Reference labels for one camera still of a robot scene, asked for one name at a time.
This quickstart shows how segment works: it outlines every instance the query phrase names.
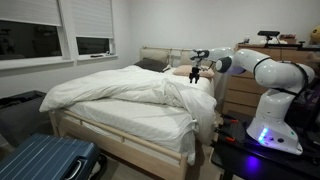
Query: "cable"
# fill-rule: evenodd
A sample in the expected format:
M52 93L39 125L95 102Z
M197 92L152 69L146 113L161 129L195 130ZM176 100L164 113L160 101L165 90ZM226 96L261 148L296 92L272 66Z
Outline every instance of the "cable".
M280 46L280 61L282 61L282 47L281 46Z
M213 65L213 64L215 64L215 62L211 61L211 64L210 64L210 66L209 66L209 68L208 68L208 69L210 69L210 68L212 67L212 65Z
M292 65L294 65L296 68L298 68L300 70L300 72L301 72L301 74L303 76L303 80L304 80L303 87L298 93L295 93L295 92L292 92L292 91L288 91L288 90L286 90L284 88L272 88L272 89L278 90L280 92L285 92L287 94L294 95L295 96L294 100L295 100L300 96L300 94L303 91L305 91L308 88L308 86L309 86L309 76L308 76L307 72L301 66L299 66L299 64L297 64L297 63L294 63L294 62L291 62L291 61L282 61L281 63L292 64Z
M264 59L261 59L261 60L254 66L254 68L253 68L253 76L254 76L254 79L256 79L256 68L257 68L257 66L258 66L259 64L261 64L263 61L268 60L268 59L271 59L271 58L270 58L270 57L266 57L266 58L264 58Z

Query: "window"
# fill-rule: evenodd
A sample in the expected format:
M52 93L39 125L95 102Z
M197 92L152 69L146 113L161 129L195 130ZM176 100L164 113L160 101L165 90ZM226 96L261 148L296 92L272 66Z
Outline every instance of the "window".
M79 55L109 52L109 39L77 37Z
M0 60L61 56L55 26L0 21Z
M114 54L111 0L1 0L0 60L10 61L0 63L12 64L6 67L18 59L43 64L45 57L48 64L108 51Z

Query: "window sill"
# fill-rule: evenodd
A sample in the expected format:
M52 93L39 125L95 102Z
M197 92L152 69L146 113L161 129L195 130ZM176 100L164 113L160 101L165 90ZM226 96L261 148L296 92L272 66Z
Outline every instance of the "window sill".
M64 63L72 63L72 62L74 61L62 60L61 57L54 57L54 58L48 58L48 59L35 58L35 59L5 60L5 61L0 61L0 71L26 68L26 67L43 66L43 65L52 65L52 64L64 64Z
M114 59L117 58L118 55L102 55L101 57L90 57L90 55L81 55L78 57L78 61L94 61L94 60L101 60L101 59Z

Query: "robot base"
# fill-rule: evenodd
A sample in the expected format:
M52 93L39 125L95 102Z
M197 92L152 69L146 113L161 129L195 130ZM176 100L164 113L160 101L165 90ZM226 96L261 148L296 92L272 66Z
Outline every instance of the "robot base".
M283 119L256 115L247 133L262 146L301 155L303 150L297 134Z

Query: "suitcase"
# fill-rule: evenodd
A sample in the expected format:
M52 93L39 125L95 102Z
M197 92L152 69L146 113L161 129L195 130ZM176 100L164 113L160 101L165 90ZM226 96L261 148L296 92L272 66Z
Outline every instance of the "suitcase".
M34 134L0 162L0 179L88 179L99 155L93 143Z

